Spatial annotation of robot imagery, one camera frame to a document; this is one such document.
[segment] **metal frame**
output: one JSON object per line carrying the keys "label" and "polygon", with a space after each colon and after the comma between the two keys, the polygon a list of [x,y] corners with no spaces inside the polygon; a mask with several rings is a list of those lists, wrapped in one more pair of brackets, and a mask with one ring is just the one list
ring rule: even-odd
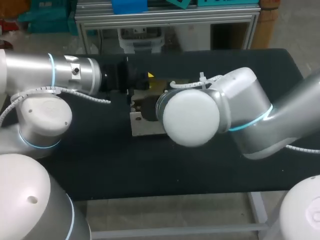
{"label": "metal frame", "polygon": [[94,231],[91,233],[92,240],[133,237],[183,236],[192,234],[240,233],[251,231],[257,231],[259,240],[273,240],[280,231],[279,212],[285,196],[280,199],[269,219],[261,193],[249,192],[248,197],[256,223],[220,226],[166,227],[117,231]]}
{"label": "metal frame", "polygon": [[135,14],[113,14],[111,0],[79,0],[75,21],[80,41],[87,54],[91,53],[87,30],[98,30],[99,44],[103,41],[101,30],[161,27],[182,24],[249,23],[242,48],[249,49],[260,14],[257,4],[196,6],[187,9],[172,7],[149,7],[147,12]]}

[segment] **white cable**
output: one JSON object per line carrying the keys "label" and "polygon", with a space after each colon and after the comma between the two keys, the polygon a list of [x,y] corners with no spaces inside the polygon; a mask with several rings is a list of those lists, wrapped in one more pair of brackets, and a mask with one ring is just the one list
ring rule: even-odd
{"label": "white cable", "polygon": [[111,102],[109,100],[104,99],[98,99],[92,96],[85,95],[83,93],[73,91],[67,88],[63,87],[57,87],[57,86],[43,86],[35,89],[30,89],[25,92],[20,92],[19,94],[15,94],[11,97],[11,104],[3,111],[3,113],[0,115],[0,128],[2,126],[2,123],[5,119],[5,117],[8,115],[8,113],[14,109],[20,102],[24,101],[26,98],[30,97],[31,95],[35,94],[43,94],[43,93],[50,93],[50,94],[60,94],[60,93],[67,93],[72,94],[84,99],[87,99],[89,101],[99,103],[99,104],[110,104]]}
{"label": "white cable", "polygon": [[189,89],[189,88],[196,88],[207,84],[212,84],[213,82],[217,81],[218,79],[222,78],[222,75],[217,75],[207,80],[201,80],[197,82],[187,83],[187,84],[176,84],[175,81],[170,82],[170,87],[173,89]]}
{"label": "white cable", "polygon": [[297,147],[297,146],[292,146],[292,145],[287,145],[285,146],[287,149],[302,152],[302,153],[307,153],[307,154],[320,154],[320,150],[315,150],[315,149],[307,149],[307,148],[302,148],[302,147]]}

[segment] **floor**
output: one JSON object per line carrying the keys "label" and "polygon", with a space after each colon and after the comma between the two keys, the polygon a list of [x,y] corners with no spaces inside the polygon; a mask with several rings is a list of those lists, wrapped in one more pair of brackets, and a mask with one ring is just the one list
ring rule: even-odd
{"label": "floor", "polygon": [[[270,48],[285,48],[304,76],[320,68],[320,1],[282,0]],[[81,53],[77,37],[69,34],[4,36],[20,52]],[[270,213],[283,192],[262,193]],[[162,196],[77,202],[93,231],[211,226],[252,223],[245,193]],[[254,232],[145,237],[144,240],[257,240]]]}

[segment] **blue box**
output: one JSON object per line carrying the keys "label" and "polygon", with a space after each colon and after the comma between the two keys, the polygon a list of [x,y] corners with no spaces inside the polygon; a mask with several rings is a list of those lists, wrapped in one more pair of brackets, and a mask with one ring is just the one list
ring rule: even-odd
{"label": "blue box", "polygon": [[191,0],[166,0],[166,1],[183,9],[186,9],[189,3],[191,2]]}
{"label": "blue box", "polygon": [[198,0],[198,6],[257,4],[259,0]]}
{"label": "blue box", "polygon": [[148,11],[147,0],[112,0],[114,14],[137,14]]}

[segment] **black tabletop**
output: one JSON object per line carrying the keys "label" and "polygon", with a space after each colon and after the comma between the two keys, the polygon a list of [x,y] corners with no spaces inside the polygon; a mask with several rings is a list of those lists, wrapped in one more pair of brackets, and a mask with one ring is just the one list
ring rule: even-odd
{"label": "black tabletop", "polygon": [[[123,55],[91,56],[116,63]],[[197,78],[251,68],[273,102],[303,77],[286,50],[223,50],[131,55],[131,62],[157,77]],[[125,95],[97,104],[63,95],[73,120],[54,153],[40,162],[73,200],[289,190],[320,174],[320,155],[283,149],[262,159],[241,155],[231,136],[217,134],[197,148],[179,146],[165,135],[131,136]],[[14,114],[6,124],[15,121]],[[320,134],[294,143],[320,148]]]}

